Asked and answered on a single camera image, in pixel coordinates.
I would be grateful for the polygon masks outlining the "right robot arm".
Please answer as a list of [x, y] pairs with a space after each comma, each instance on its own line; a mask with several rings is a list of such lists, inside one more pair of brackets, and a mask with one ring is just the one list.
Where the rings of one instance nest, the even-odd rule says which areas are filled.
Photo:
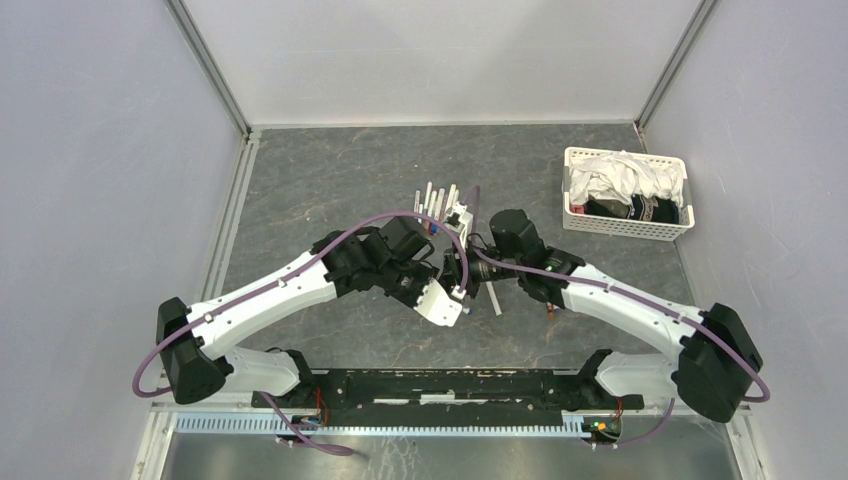
[[480, 286], [516, 280], [533, 300], [603, 321], [654, 348], [652, 354], [610, 352], [577, 382], [580, 400], [602, 408], [615, 397], [667, 395], [694, 412], [729, 422], [744, 403], [770, 393], [759, 373], [763, 359], [739, 314], [716, 303], [707, 310], [646, 293], [582, 258], [550, 247], [521, 209], [490, 221], [492, 244], [480, 241], [463, 204], [448, 210], [447, 231], [463, 243], [445, 256], [448, 292], [476, 295]]

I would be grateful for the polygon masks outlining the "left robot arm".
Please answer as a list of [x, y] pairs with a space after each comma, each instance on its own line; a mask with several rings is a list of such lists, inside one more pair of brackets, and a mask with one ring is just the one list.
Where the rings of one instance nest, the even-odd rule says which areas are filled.
[[169, 394], [179, 405], [219, 392], [258, 391], [302, 407], [314, 394], [303, 356], [250, 350], [241, 342], [311, 306], [371, 289], [451, 326], [457, 307], [427, 260], [431, 252], [417, 220], [394, 217], [382, 227], [332, 232], [284, 267], [217, 298], [192, 305], [168, 299], [158, 307], [156, 345], [142, 363], [159, 358], [168, 384], [147, 391], [135, 379], [133, 391], [147, 398]]

